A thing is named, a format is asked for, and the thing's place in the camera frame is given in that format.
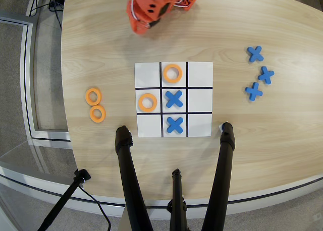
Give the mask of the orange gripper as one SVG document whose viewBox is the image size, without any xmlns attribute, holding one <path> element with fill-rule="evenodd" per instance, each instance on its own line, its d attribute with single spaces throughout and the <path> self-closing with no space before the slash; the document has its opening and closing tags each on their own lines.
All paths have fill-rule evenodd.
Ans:
<svg viewBox="0 0 323 231">
<path fill-rule="evenodd" d="M 173 5 L 171 0 L 130 0 L 127 13 L 133 32 L 145 34 L 161 21 Z"/>
</svg>

